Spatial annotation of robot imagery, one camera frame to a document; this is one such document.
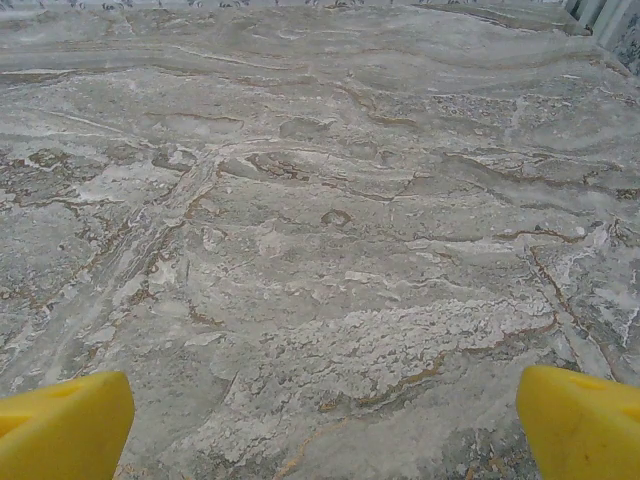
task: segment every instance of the yellow object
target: yellow object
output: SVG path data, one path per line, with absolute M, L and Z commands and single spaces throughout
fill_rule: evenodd
M 111 480 L 133 410 L 121 372 L 0 399 L 0 480 Z
M 516 403 L 544 480 L 640 479 L 640 389 L 536 366 Z

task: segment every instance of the stone countertop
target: stone countertop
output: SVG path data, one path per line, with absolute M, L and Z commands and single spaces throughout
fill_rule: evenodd
M 537 478 L 524 367 L 640 382 L 640 90 L 451 8 L 0 16 L 0 391 L 124 370 L 120 479 Z

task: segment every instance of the rough stone texture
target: rough stone texture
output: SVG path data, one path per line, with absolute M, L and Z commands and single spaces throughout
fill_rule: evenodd
M 524 367 L 638 384 L 640 108 L 529 8 L 0 17 L 2 393 L 127 372 L 121 479 L 537 478 Z

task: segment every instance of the yellow plastic piece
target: yellow plastic piece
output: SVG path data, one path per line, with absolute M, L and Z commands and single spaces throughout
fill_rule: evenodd
M 121 372 L 0 399 L 0 480 L 111 480 L 133 411 Z
M 545 480 L 640 479 L 640 389 L 536 366 L 516 403 Z

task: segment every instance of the marble slab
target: marble slab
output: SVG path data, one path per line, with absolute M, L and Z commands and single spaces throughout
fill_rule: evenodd
M 639 84 L 572 25 L 0 15 L 0 392 L 124 370 L 120 479 L 538 478 L 523 368 L 640 384 Z

